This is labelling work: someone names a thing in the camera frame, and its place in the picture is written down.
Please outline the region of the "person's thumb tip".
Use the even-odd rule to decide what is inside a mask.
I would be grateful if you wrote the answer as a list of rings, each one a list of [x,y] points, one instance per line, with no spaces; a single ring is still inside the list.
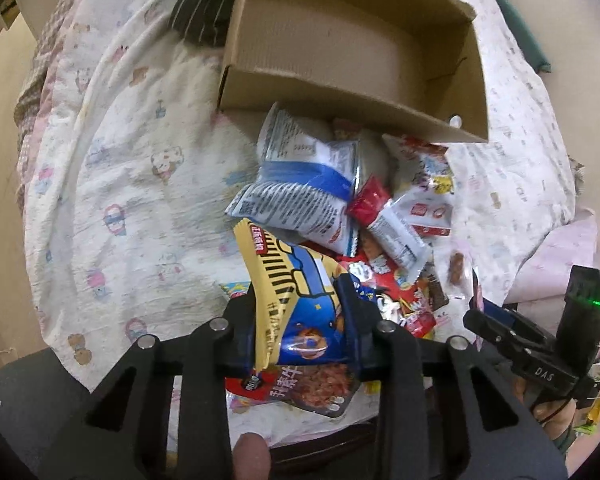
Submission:
[[[237,480],[268,480],[271,453],[258,434],[242,434],[233,450],[234,478]]]

